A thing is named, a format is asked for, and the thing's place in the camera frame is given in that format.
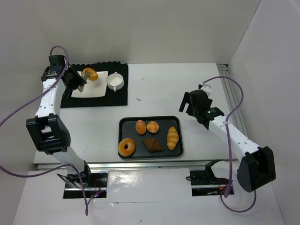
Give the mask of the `orange hollow bun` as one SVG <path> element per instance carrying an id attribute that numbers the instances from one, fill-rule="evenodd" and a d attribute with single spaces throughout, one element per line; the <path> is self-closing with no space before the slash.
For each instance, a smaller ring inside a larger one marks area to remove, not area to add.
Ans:
<path id="1" fill-rule="evenodd" d="M 98 74 L 97 72 L 92 69 L 92 68 L 85 68 L 81 72 L 81 76 L 84 80 L 91 80 L 91 81 L 96 81 L 98 79 Z"/>

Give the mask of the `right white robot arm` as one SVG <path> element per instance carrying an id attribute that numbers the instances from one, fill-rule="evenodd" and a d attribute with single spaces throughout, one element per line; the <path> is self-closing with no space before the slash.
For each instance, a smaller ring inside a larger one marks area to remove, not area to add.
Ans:
<path id="1" fill-rule="evenodd" d="M 252 192 L 276 179 L 274 153 L 261 147 L 239 131 L 219 108 L 212 107 L 211 87 L 199 85 L 185 92 L 179 111 L 196 118 L 207 130 L 228 145 L 229 154 L 239 161 L 237 181 L 246 192 Z"/>

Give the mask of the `metal tongs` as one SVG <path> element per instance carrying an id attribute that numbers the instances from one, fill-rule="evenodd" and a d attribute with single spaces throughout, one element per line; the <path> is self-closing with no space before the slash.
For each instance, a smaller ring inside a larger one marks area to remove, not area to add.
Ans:
<path id="1" fill-rule="evenodd" d="M 90 78 L 90 75 L 82 75 L 80 79 L 80 85 L 78 86 L 78 90 L 83 92 L 85 84 L 87 84 L 87 80 Z"/>

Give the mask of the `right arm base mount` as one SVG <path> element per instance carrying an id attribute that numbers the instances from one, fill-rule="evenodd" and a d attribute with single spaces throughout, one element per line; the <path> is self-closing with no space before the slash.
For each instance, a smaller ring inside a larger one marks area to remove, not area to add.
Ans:
<path id="1" fill-rule="evenodd" d="M 190 171 L 186 180 L 191 183 L 192 196 L 215 196 L 220 195 L 227 188 L 229 180 L 215 176 L 212 167 L 221 159 L 213 160 L 204 166 L 203 170 Z"/>

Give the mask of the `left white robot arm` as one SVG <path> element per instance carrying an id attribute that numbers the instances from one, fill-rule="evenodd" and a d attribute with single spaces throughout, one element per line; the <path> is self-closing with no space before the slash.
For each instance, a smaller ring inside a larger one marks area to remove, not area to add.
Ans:
<path id="1" fill-rule="evenodd" d="M 91 181 L 90 168 L 71 147 L 70 132 L 60 118 L 60 106 L 64 94 L 82 92 L 87 79 L 67 63 L 65 56 L 50 55 L 48 59 L 50 66 L 41 77 L 43 96 L 35 116 L 26 121 L 26 128 L 39 152 L 67 165 L 67 176 L 61 177 L 64 181 L 86 187 Z"/>

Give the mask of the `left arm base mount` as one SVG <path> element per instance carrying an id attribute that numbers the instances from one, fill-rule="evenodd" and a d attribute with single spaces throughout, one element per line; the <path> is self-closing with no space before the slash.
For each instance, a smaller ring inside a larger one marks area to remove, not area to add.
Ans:
<path id="1" fill-rule="evenodd" d="M 70 182 L 66 176 L 57 174 L 64 182 L 63 199 L 82 199 L 83 193 L 79 183 Z M 87 199 L 106 198 L 107 196 L 108 170 L 100 170 L 91 173 L 91 181 L 84 183 L 84 191 Z"/>

